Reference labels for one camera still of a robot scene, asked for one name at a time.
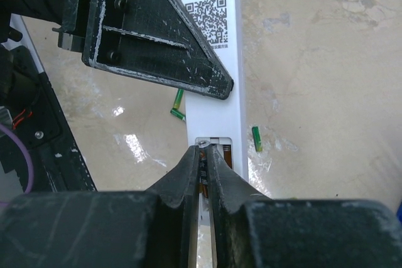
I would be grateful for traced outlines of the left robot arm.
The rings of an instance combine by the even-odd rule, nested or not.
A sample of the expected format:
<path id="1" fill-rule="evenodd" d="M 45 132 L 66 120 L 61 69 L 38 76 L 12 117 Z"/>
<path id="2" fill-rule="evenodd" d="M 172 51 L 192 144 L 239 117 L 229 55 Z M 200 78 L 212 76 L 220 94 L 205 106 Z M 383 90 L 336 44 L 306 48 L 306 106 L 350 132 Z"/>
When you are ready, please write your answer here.
<path id="1" fill-rule="evenodd" d="M 221 100 L 233 89 L 181 0 L 1 0 L 1 41 L 14 14 L 56 23 L 89 67 Z"/>

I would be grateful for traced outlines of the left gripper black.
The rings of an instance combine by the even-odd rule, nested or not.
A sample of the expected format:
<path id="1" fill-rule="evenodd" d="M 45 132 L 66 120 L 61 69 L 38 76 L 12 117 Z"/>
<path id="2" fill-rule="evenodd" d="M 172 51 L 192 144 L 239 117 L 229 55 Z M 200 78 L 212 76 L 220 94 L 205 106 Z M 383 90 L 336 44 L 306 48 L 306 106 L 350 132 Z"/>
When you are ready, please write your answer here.
<path id="1" fill-rule="evenodd" d="M 63 0 L 58 47 L 98 70 L 207 96 L 219 59 L 181 0 Z"/>

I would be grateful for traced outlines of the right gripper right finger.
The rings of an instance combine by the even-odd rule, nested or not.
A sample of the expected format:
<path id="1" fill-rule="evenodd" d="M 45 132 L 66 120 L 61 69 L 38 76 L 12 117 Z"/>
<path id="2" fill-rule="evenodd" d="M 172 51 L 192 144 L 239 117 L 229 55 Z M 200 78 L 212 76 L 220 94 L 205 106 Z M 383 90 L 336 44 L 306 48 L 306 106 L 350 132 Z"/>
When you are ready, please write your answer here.
<path id="1" fill-rule="evenodd" d="M 205 153 L 214 267 L 401 266 L 401 224 L 382 203 L 273 200 Z"/>

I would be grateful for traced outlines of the white remote control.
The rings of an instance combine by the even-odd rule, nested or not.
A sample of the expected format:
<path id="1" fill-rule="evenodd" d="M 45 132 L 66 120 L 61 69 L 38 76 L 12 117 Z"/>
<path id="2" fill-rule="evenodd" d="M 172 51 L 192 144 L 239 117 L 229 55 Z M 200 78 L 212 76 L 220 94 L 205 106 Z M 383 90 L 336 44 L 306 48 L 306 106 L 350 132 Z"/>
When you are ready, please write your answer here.
<path id="1" fill-rule="evenodd" d="M 200 223 L 211 227 L 214 267 L 234 267 L 241 243 L 234 215 L 239 187 L 248 181 L 246 85 L 242 55 L 241 0 L 182 0 L 219 59 L 198 72 L 207 96 L 186 92 L 189 145 L 209 141 L 206 150 L 209 199 L 200 192 Z"/>

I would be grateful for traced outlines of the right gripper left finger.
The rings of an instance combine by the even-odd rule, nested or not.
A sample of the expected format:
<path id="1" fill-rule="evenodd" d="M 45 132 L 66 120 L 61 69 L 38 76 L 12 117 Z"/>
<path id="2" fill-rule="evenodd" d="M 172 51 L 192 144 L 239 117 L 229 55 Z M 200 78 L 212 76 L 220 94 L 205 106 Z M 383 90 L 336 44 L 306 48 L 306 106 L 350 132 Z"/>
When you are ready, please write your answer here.
<path id="1" fill-rule="evenodd" d="M 1 215 L 2 267 L 195 267 L 200 149 L 144 191 L 31 193 Z"/>

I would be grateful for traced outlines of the black battery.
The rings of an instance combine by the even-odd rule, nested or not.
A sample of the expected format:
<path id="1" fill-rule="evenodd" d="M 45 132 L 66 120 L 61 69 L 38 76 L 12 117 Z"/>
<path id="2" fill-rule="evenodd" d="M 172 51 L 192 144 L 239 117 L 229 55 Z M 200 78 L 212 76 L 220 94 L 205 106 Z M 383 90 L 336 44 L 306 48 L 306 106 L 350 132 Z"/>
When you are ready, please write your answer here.
<path id="1" fill-rule="evenodd" d="M 209 141 L 199 141 L 198 147 L 200 149 L 199 169 L 200 169 L 200 187 L 203 197 L 208 200 L 208 181 L 207 181 L 207 156 L 206 150 L 209 146 Z"/>

